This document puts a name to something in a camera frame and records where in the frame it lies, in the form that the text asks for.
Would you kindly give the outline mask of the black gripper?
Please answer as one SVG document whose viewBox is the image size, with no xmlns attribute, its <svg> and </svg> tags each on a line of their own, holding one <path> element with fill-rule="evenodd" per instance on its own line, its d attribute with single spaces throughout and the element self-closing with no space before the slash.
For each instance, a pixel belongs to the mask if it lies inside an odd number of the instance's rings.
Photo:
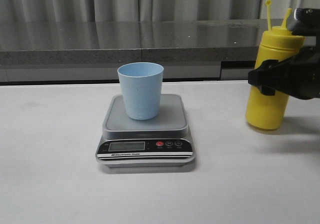
<svg viewBox="0 0 320 224">
<path fill-rule="evenodd" d="M 285 60 L 267 59 L 248 73 L 248 83 L 265 96 L 276 91 L 302 100 L 320 97 L 320 10 L 297 8 L 294 35 L 315 37 L 315 46 L 303 47 L 296 56 Z"/>
</svg>

